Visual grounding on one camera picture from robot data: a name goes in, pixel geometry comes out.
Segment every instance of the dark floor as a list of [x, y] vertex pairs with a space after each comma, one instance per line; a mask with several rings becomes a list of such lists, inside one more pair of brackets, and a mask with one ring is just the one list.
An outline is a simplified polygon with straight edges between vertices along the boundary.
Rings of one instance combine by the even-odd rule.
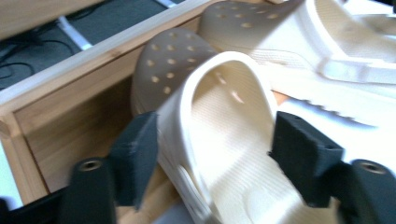
[[[166, 9], [154, 0], [109, 0], [68, 15], [67, 19], [94, 45]], [[55, 21], [3, 40], [0, 42], [0, 90], [79, 51]]]

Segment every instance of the wooden box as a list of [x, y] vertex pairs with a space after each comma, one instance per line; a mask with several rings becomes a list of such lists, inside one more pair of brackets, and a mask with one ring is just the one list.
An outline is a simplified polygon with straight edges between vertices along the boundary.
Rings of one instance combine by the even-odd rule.
[[[219, 0], [186, 0], [0, 91], [0, 136], [23, 203], [67, 185], [82, 159], [107, 154], [132, 117], [134, 66], [145, 43], [177, 26], [196, 30]], [[119, 208], [120, 223], [150, 223], [179, 200], [157, 167], [141, 211]]]

